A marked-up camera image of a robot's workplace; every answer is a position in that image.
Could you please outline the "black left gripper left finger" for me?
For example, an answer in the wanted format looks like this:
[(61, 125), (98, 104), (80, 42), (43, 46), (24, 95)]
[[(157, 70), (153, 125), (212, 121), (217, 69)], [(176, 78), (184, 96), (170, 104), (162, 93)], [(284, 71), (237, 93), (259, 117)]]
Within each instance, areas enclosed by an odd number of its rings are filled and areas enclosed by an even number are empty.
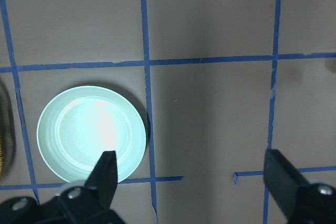
[(104, 151), (86, 179), (60, 187), (56, 199), (70, 212), (101, 212), (110, 209), (118, 184), (115, 151)]

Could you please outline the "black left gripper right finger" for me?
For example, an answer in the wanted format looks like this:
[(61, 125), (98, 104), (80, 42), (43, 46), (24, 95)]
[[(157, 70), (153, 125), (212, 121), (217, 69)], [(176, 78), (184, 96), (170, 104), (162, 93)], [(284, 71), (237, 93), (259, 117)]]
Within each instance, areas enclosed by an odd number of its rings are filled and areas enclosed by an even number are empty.
[(279, 150), (265, 151), (263, 181), (287, 223), (335, 223), (335, 187), (306, 179)]

